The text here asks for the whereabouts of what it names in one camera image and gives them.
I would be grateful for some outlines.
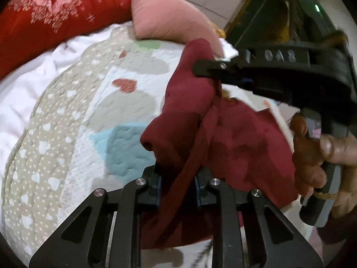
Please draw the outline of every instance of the black metal frame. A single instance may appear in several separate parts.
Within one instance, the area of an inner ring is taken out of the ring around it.
[[[29,268],[104,268],[115,211],[109,268],[140,268],[140,213],[160,205],[158,169],[147,167],[142,178],[123,189],[96,189],[33,255]],[[213,268],[244,267],[237,211],[243,215],[250,268],[323,267],[315,250],[260,190],[234,190],[208,168],[200,169],[195,185],[197,208],[219,219]]]

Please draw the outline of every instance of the quilted bedspread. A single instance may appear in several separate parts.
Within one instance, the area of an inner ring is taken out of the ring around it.
[[[24,263],[95,188],[122,188],[155,162],[139,138],[160,113],[182,50],[135,41],[122,26],[43,93],[2,187],[4,236]]]

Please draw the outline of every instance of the human hand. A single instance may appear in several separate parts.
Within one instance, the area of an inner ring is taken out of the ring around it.
[[[320,140],[307,139],[306,121],[300,114],[292,118],[290,128],[294,132],[292,160],[298,192],[308,198],[314,188],[326,184],[326,173],[321,168],[324,161],[341,164],[341,185],[331,214],[339,218],[351,212],[357,205],[357,139],[352,134],[346,138],[323,134]]]

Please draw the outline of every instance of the red heart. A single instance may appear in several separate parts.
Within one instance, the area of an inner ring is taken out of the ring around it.
[[[129,80],[126,78],[118,78],[112,81],[112,84],[116,87],[119,87],[122,92],[131,93],[136,90],[136,81]]]
[[[119,58],[122,59],[123,57],[126,57],[127,55],[127,51],[124,50],[120,55],[119,55]]]

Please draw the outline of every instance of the sleeve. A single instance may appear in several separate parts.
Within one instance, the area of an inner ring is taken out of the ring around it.
[[[339,243],[357,235],[357,206],[347,215],[334,219],[329,217],[326,226],[317,229],[326,244]]]

